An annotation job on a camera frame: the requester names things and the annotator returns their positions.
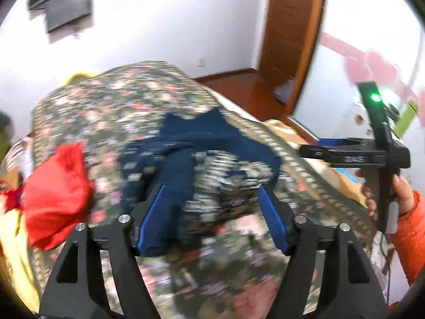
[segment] wooden floor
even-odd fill
[[[199,82],[221,93],[260,121],[279,120],[283,114],[285,105],[274,97],[275,86],[255,73],[229,74]]]

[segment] bed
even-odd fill
[[[279,199],[316,223],[349,223],[370,252],[373,230],[362,205],[335,190],[264,124],[165,62],[122,66],[51,92],[33,111],[35,165],[44,162],[58,145],[82,142],[89,178],[96,185],[89,225],[104,225],[120,214],[122,179],[116,158],[123,145],[157,135],[169,111],[190,119],[213,107],[219,107],[243,134],[269,145],[282,158],[275,187]],[[40,294],[61,248],[48,252],[28,248]],[[101,258],[110,307],[122,313],[108,252],[102,251]],[[288,260],[275,248],[256,205],[251,214],[218,226],[216,235],[203,238],[199,249],[137,259],[164,319],[264,318]],[[318,251],[305,312],[315,309],[323,262],[324,253]]]

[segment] metal bolt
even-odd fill
[[[129,220],[130,220],[129,215],[121,215],[120,217],[118,217],[118,221],[120,223],[127,223]]]
[[[307,218],[305,218],[305,216],[303,215],[297,215],[295,216],[295,221],[299,224],[304,224],[305,222],[307,222]]]
[[[86,228],[85,223],[78,223],[78,224],[75,226],[75,230],[76,230],[76,231],[83,231],[85,228]]]
[[[341,224],[339,225],[339,228],[340,228],[342,231],[350,231],[350,226],[349,226],[347,223],[341,223]]]

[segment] white wall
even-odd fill
[[[404,0],[326,0],[322,32],[366,52],[374,49],[410,80],[421,27]],[[358,95],[344,70],[345,57],[318,45],[293,116],[320,138],[335,137]]]
[[[254,47],[252,49],[251,67],[259,69],[261,52],[263,50],[264,34],[267,25],[267,13],[269,11],[270,0],[260,0],[258,4],[258,16],[256,33],[254,36]]]
[[[93,0],[93,25],[79,37],[66,27],[49,36],[44,15],[31,19],[26,1],[0,27],[0,110],[13,119],[14,139],[30,131],[35,103],[76,71],[143,60],[192,77],[251,67],[266,12],[265,0]]]

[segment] blue gripper pad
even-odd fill
[[[283,254],[287,255],[290,245],[286,241],[286,225],[280,219],[273,202],[265,190],[264,186],[258,189],[258,205],[267,223],[269,232],[276,248],[280,249]]]
[[[140,226],[137,250],[141,255],[153,257],[166,252],[171,212],[172,206],[163,185]]]
[[[345,141],[345,139],[320,139],[317,142],[317,145],[327,147],[344,146],[347,145],[347,142]]]

